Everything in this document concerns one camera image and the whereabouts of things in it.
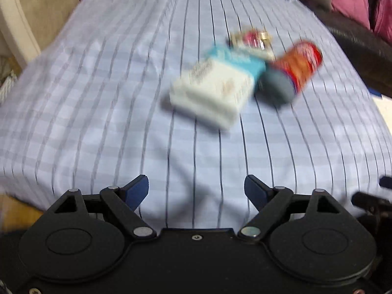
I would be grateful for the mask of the checkered white tablecloth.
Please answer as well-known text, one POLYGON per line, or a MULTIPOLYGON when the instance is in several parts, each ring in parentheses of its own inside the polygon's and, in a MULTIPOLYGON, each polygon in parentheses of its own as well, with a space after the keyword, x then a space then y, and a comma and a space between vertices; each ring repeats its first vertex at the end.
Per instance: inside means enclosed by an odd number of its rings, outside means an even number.
POLYGON ((239 229, 248 174, 295 193, 391 198, 391 134, 335 38, 299 0, 82 0, 1 106, 1 189, 40 209, 139 174, 155 229, 239 229), (229 34, 266 29, 282 54, 311 40, 323 63, 293 104, 253 97, 229 131, 174 111, 169 89, 229 34))

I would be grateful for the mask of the red biscuit tin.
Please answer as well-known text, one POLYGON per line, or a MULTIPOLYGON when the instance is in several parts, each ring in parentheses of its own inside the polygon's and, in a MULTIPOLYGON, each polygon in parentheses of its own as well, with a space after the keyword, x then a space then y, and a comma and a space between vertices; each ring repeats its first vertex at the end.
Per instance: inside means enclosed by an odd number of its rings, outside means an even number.
POLYGON ((275 61, 269 62, 258 81, 258 89, 275 107, 292 104, 322 64, 321 50, 311 41, 294 43, 275 61))

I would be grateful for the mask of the red polka dot snack packet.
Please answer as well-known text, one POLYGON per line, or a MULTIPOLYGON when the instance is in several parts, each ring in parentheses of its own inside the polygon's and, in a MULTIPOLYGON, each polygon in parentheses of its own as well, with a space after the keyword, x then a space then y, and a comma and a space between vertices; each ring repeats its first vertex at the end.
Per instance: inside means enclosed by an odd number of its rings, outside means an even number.
POLYGON ((237 48, 252 48, 266 50, 270 47, 271 36, 267 31, 251 28, 237 33, 231 33, 229 43, 237 48))

